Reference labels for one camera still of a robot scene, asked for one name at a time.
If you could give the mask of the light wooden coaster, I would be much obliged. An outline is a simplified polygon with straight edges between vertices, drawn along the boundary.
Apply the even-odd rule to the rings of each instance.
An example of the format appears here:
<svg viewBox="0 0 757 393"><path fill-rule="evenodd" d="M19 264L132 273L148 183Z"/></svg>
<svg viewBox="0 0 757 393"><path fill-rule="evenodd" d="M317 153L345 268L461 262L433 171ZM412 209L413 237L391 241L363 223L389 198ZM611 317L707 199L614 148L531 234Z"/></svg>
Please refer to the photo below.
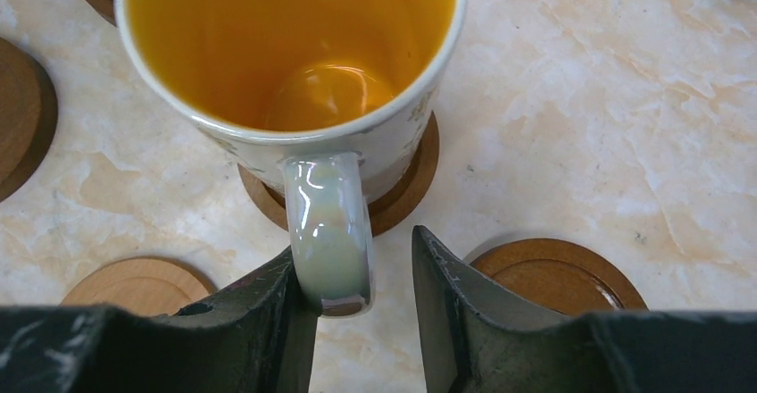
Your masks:
<svg viewBox="0 0 757 393"><path fill-rule="evenodd" d="M141 315L174 314L218 288L199 269L177 259L140 256L108 263L90 273L62 304L109 304Z"/></svg>

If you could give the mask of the patterned mug yellow inside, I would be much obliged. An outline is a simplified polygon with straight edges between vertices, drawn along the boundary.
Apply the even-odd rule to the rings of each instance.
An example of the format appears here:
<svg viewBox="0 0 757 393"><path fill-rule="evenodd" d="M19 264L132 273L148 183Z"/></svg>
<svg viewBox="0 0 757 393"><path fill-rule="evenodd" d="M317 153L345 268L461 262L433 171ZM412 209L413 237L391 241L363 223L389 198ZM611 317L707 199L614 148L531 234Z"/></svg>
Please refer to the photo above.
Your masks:
<svg viewBox="0 0 757 393"><path fill-rule="evenodd" d="M142 79L285 200L326 317L375 296L368 206L404 176L466 0L114 0Z"/></svg>

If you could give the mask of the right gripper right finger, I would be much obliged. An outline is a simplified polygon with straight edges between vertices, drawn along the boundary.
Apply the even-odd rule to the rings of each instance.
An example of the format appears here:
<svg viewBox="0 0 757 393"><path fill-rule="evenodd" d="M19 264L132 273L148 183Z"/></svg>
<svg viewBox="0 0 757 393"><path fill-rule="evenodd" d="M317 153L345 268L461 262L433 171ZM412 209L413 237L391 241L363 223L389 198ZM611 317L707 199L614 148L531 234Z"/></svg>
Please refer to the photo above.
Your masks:
<svg viewBox="0 0 757 393"><path fill-rule="evenodd" d="M753 392L753 312L570 317L495 283L428 228L412 275L430 392Z"/></svg>

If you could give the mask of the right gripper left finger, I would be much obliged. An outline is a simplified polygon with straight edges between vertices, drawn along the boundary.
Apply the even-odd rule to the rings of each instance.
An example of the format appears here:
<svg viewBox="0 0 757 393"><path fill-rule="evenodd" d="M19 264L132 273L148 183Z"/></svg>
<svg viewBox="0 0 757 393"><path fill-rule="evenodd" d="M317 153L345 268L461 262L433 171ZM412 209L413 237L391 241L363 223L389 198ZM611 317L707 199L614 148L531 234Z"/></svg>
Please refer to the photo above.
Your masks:
<svg viewBox="0 0 757 393"><path fill-rule="evenodd" d="M5 306L4 392L305 392L318 317L285 250L173 315Z"/></svg>

